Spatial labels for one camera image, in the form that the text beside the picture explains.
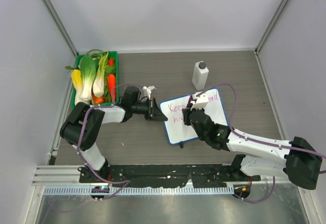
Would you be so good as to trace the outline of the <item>white marker pink cap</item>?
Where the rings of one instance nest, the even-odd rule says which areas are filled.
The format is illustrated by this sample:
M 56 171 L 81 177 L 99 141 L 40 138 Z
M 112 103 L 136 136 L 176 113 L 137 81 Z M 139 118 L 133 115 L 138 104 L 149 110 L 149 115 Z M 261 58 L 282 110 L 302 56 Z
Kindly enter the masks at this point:
M 193 96 L 190 95 L 186 107 L 187 107 L 187 108 L 191 108 L 192 105 L 193 105 Z

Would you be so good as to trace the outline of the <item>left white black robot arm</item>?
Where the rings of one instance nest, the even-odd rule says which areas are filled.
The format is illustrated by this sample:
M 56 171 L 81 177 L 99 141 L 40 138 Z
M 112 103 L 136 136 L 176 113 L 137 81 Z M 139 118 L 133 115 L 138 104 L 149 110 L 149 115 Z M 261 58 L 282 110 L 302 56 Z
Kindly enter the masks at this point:
M 86 173 L 98 183 L 109 181 L 110 166 L 100 153 L 96 140 L 102 124 L 124 123 L 134 114 L 144 115 L 147 121 L 167 121 L 156 99 L 151 97 L 154 86 L 127 86 L 117 104 L 90 106 L 79 102 L 60 129 L 60 137 L 75 148 L 84 161 Z

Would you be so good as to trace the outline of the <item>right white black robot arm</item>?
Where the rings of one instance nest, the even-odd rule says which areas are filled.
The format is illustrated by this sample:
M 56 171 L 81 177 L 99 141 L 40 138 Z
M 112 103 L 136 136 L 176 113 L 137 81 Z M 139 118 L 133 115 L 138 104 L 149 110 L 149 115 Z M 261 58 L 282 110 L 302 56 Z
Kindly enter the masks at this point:
M 216 150 L 238 152 L 230 167 L 234 180 L 267 175 L 287 178 L 294 185 L 315 190 L 321 173 L 322 156 L 301 137 L 274 140 L 250 135 L 231 126 L 215 123 L 203 108 L 182 110 L 184 124 L 199 140 Z

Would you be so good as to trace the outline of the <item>blue framed whiteboard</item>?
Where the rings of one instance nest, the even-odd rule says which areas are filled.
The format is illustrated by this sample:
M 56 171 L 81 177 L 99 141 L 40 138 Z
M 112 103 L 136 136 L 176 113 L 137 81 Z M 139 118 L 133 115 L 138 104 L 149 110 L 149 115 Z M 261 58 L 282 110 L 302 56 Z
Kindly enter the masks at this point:
M 217 88 L 206 92 L 208 104 L 205 106 L 205 113 L 218 124 L 228 125 L 228 119 L 224 110 L 223 101 Z M 198 136 L 191 126 L 184 125 L 182 109 L 186 108 L 190 95 L 183 95 L 160 103 L 162 113 L 168 118 L 164 122 L 168 142 L 171 145 L 185 143 L 197 139 Z

